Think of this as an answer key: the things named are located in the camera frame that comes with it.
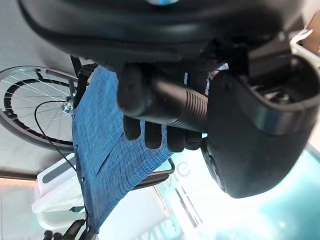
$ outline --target black cable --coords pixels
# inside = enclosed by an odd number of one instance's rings
[[[43,104],[48,104],[48,103],[68,103],[68,101],[45,101],[43,103],[40,103],[34,110],[34,120],[38,126],[38,128],[40,129],[42,135],[45,137],[45,139],[51,144],[51,146],[58,152],[61,154],[61,156],[64,158],[64,160],[66,160],[66,162],[73,168],[73,170],[75,172],[76,171],[76,168],[73,166],[73,164],[65,157],[65,155],[52,143],[52,141],[47,137],[47,135],[45,134],[45,132],[42,130],[39,122],[38,122],[38,119],[37,119],[37,110],[39,107],[41,107]]]

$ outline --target black strap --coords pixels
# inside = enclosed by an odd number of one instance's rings
[[[72,65],[74,68],[74,72],[76,76],[78,77],[78,85],[76,87],[76,95],[74,97],[73,101],[73,108],[75,109],[83,95],[85,94],[85,91],[87,89],[88,85],[88,79],[90,78],[90,75],[93,73],[93,71],[96,69],[98,64],[96,63],[91,63],[91,64],[86,64],[86,65],[81,65],[80,59],[75,56],[70,56]]]

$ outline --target black plastic housing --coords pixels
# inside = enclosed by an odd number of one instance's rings
[[[275,91],[290,100],[268,99]],[[208,97],[205,160],[212,177],[234,198],[273,188],[304,149],[319,104],[319,75],[298,56],[282,57],[282,64],[255,79],[218,73]]]
[[[299,17],[303,0],[19,0],[32,29],[102,65],[193,59],[211,40],[268,42]]]

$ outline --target blue mesh fabric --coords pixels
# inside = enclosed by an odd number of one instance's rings
[[[171,155],[164,129],[164,144],[156,150],[145,148],[144,123],[140,138],[126,141],[117,84],[116,74],[99,66],[72,123],[76,170],[92,234],[117,203]]]

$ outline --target wheelchair wheel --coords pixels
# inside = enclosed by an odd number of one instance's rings
[[[37,146],[52,149],[38,128],[62,152],[73,152],[73,104],[69,80],[77,88],[77,79],[67,73],[39,66],[17,66],[0,72],[0,124],[19,138]]]

